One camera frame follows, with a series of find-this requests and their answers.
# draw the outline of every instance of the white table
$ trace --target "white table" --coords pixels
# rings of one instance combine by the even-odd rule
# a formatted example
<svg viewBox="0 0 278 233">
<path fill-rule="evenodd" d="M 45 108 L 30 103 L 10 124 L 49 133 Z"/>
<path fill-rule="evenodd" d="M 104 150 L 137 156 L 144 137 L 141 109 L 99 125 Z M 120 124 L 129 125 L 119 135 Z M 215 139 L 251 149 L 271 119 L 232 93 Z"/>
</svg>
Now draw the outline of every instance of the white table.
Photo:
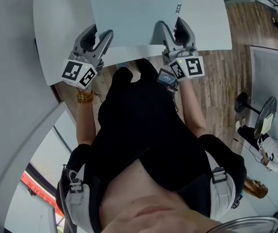
<svg viewBox="0 0 278 233">
<path fill-rule="evenodd" d="M 185 0 L 179 16 L 193 30 L 198 50 L 232 49 L 223 0 Z M 47 85 L 61 81 L 63 61 L 76 37 L 94 23 L 90 0 L 34 0 L 35 37 Z M 103 61 L 110 66 L 161 55 L 164 49 L 161 45 L 109 48 Z"/>
</svg>

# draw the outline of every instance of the red sign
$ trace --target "red sign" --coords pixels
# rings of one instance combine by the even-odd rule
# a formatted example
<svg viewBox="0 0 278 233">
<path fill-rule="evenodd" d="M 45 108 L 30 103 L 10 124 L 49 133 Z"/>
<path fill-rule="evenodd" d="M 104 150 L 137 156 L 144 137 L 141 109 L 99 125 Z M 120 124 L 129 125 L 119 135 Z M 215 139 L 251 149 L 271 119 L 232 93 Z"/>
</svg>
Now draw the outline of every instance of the red sign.
<svg viewBox="0 0 278 233">
<path fill-rule="evenodd" d="M 41 199 L 43 199 L 46 203 L 50 204 L 52 207 L 55 208 L 55 212 L 64 217 L 63 213 L 59 209 L 56 204 L 56 200 L 52 198 L 43 188 L 41 188 L 38 184 L 36 184 L 27 174 L 23 172 L 20 180 L 29 187 L 32 191 L 34 191 Z"/>
</svg>

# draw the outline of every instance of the beaded bracelet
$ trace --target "beaded bracelet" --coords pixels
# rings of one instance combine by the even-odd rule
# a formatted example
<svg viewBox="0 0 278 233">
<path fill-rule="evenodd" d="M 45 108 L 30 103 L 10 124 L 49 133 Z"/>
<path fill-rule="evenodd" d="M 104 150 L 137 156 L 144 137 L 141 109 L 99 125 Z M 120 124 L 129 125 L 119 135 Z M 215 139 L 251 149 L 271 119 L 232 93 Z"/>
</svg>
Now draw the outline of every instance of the beaded bracelet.
<svg viewBox="0 0 278 233">
<path fill-rule="evenodd" d="M 84 91 L 77 91 L 77 102 L 78 103 L 90 103 L 94 100 L 94 91 L 92 90 L 91 93 L 85 93 Z"/>
</svg>

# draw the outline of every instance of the wooden floor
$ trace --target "wooden floor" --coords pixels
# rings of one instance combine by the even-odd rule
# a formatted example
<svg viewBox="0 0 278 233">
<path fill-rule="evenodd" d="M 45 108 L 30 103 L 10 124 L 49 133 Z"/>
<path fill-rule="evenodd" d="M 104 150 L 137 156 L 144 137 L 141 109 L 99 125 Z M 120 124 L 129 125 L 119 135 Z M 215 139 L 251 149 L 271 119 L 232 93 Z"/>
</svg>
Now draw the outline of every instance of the wooden floor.
<svg viewBox="0 0 278 233">
<path fill-rule="evenodd" d="M 205 77 L 194 79 L 193 85 L 197 98 L 206 116 L 208 131 L 219 137 L 230 148 L 241 153 L 242 146 L 236 141 L 243 140 L 235 133 L 234 124 L 242 117 L 249 118 L 249 110 L 241 114 L 234 111 L 235 98 L 243 91 L 251 95 L 251 61 L 249 45 L 278 49 L 278 29 L 272 24 L 271 18 L 276 16 L 270 8 L 258 3 L 249 2 L 231 5 L 226 8 L 229 19 L 232 50 L 201 51 L 204 58 Z M 154 67 L 164 68 L 161 56 L 150 59 Z M 128 62 L 129 69 L 134 73 L 133 82 L 140 77 L 134 62 Z M 103 68 L 99 77 L 94 79 L 93 88 L 97 93 L 105 96 L 111 85 L 115 66 Z M 60 97 L 68 105 L 72 115 L 76 118 L 76 89 L 65 83 L 55 85 Z M 179 92 L 176 92 L 176 103 L 179 116 L 182 117 L 182 108 Z M 94 101 L 95 119 L 98 118 L 100 99 Z"/>
</svg>

